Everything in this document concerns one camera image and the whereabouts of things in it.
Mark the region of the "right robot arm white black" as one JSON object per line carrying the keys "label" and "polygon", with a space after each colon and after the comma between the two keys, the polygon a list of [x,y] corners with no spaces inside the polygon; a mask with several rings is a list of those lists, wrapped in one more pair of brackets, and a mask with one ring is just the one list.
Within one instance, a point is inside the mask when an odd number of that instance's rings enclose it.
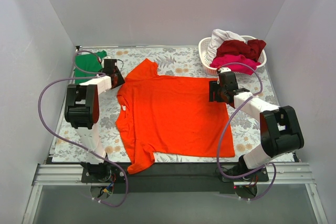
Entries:
{"label": "right robot arm white black", "polygon": [[227,171],[218,170],[227,179],[251,180],[274,158],[299,150],[304,138],[296,112],[291,106],[277,106],[258,98],[245,88],[239,88],[232,71],[218,71],[218,80],[209,82],[209,101],[224,102],[246,113],[259,122],[260,144],[242,155],[237,164]]}

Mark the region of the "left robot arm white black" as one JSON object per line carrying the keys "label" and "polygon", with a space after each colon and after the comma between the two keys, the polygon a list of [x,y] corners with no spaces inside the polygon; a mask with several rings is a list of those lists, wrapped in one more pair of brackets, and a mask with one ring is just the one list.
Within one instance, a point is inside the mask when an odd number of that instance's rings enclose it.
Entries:
{"label": "left robot arm white black", "polygon": [[124,84],[124,78],[117,66],[117,60],[105,57],[102,60],[103,77],[95,77],[81,84],[67,87],[65,120],[71,124],[88,149],[84,167],[88,175],[100,182],[111,178],[112,170],[97,156],[106,157],[99,136],[99,95]]}

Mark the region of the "orange t-shirt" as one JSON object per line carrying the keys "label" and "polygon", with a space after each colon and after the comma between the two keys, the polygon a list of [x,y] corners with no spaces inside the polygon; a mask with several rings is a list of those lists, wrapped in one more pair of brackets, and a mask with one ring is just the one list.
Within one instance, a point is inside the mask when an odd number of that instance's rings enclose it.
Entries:
{"label": "orange t-shirt", "polygon": [[227,106],[209,101],[208,85],[208,78],[161,76],[148,59],[126,76],[117,94],[116,126],[130,174],[149,168],[155,153],[235,156]]}

